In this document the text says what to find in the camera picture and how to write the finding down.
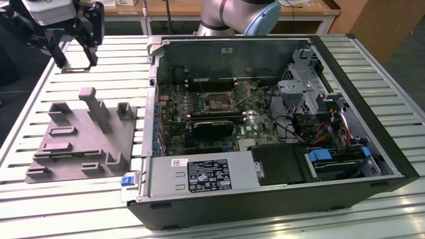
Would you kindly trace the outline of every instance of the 3d printed holder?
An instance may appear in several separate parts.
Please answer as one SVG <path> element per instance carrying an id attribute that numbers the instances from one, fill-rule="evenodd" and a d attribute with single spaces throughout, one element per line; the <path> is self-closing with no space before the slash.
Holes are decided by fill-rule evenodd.
<path id="1" fill-rule="evenodd" d="M 81 88 L 78 99 L 88 110 L 70 110 L 53 103 L 48 125 L 26 183 L 122 176 L 130 165 L 135 107 L 118 103 L 106 108 L 96 100 L 96 89 Z"/>

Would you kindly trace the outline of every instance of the barcode sticker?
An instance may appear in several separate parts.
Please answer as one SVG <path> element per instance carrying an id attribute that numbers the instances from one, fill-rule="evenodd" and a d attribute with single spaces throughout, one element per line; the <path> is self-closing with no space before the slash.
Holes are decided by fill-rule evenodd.
<path id="1" fill-rule="evenodd" d="M 186 158 L 174 158 L 171 160 L 171 167 L 186 166 L 186 165 L 187 165 L 187 159 Z"/>
<path id="2" fill-rule="evenodd" d="M 135 11 L 119 11 L 118 14 L 121 15 L 137 15 Z"/>

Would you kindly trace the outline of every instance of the green circuit board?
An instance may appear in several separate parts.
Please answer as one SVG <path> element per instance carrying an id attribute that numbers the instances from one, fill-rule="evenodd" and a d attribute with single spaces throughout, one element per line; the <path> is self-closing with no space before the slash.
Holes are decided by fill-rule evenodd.
<path id="1" fill-rule="evenodd" d="M 275 126 L 266 109 L 267 89 L 269 87 L 257 87 L 253 81 L 239 81 L 235 88 L 229 92 L 211 93 L 189 93 L 181 85 L 161 85 L 159 100 L 166 132 L 166 155 L 185 155 L 197 152 L 199 149 L 205 153 L 239 151 L 237 142 L 241 139 L 253 139 L 254 144 L 278 143 Z M 231 107 L 229 107 L 230 111 L 234 108 L 237 112 L 242 112 L 243 120 L 234 124 L 229 137 L 197 140 L 187 133 L 187 115 L 206 112 L 205 99 L 209 96 L 219 99 L 225 95 L 229 95 L 233 99 Z M 209 119 L 218 121 L 219 117 L 211 116 Z"/>

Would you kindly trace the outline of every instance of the aluminum table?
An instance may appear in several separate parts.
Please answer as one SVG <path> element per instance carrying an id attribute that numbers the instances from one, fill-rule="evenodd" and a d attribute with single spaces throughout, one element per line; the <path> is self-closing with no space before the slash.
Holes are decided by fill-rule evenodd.
<path id="1" fill-rule="evenodd" d="M 419 238 L 425 236 L 425 114 L 355 39 L 323 35 L 347 77 L 365 97 L 395 143 L 422 176 L 349 209 L 307 213 L 171 231 L 150 231 L 121 202 L 119 177 L 25 184 L 25 171 L 41 142 L 52 102 L 77 100 L 94 87 L 108 107 L 121 101 L 137 110 L 130 170 L 141 166 L 143 106 L 147 87 L 145 36 L 109 36 L 98 47 L 98 66 L 89 73 L 61 74 L 53 61 L 30 94 L 0 149 L 0 238 Z M 76 43 L 61 44 L 69 62 L 86 62 Z"/>

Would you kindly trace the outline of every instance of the blue drive latch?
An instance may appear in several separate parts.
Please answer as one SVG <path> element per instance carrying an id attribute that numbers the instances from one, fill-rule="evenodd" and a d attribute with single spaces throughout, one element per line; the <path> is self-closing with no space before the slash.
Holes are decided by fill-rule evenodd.
<path id="1" fill-rule="evenodd" d="M 370 151 L 369 151 L 369 148 L 367 147 L 362 147 L 361 148 L 363 154 L 365 154 L 365 158 L 369 158 L 370 157 Z"/>
<path id="2" fill-rule="evenodd" d="M 134 182 L 135 182 L 135 176 L 123 176 L 121 178 L 121 186 L 125 187 L 125 186 L 133 186 L 134 185 Z"/>
<path id="3" fill-rule="evenodd" d="M 307 157 L 310 161 L 314 162 L 317 160 L 330 160 L 331 155 L 327 149 L 314 149 L 307 153 Z"/>

